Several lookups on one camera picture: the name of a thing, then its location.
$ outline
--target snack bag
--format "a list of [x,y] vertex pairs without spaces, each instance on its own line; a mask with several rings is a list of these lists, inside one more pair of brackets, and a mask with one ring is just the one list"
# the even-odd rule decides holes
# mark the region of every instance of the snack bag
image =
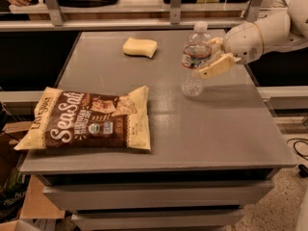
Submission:
[[14,148],[130,147],[150,150],[148,87],[127,95],[46,88],[35,120]]

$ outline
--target brown snack bag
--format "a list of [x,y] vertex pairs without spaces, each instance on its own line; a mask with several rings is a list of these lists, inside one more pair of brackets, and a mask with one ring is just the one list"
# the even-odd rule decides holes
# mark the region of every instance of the brown snack bag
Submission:
[[130,147],[150,150],[148,87],[127,95],[46,88],[35,120],[14,148]]

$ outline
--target plastic bottle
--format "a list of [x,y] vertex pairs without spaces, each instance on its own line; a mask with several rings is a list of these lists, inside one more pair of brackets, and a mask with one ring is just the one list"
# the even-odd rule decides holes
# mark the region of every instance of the plastic bottle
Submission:
[[212,47],[208,44],[211,36],[207,30],[207,22],[196,22],[184,44],[182,66],[187,73],[182,91],[187,96],[198,96],[204,89],[204,80],[193,74],[193,71],[201,68],[211,58]]

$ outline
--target sponge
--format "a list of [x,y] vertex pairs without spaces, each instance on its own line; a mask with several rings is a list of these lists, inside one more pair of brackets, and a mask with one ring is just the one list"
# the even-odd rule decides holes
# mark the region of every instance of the sponge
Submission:
[[152,39],[128,38],[123,44],[123,52],[132,56],[152,58],[157,49],[157,42]]

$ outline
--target bottle cap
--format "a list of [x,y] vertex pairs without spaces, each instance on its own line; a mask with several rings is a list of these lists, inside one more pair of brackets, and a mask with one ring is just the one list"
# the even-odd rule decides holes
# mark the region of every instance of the bottle cap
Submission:
[[198,33],[205,33],[208,30],[208,23],[205,21],[197,21],[193,29]]

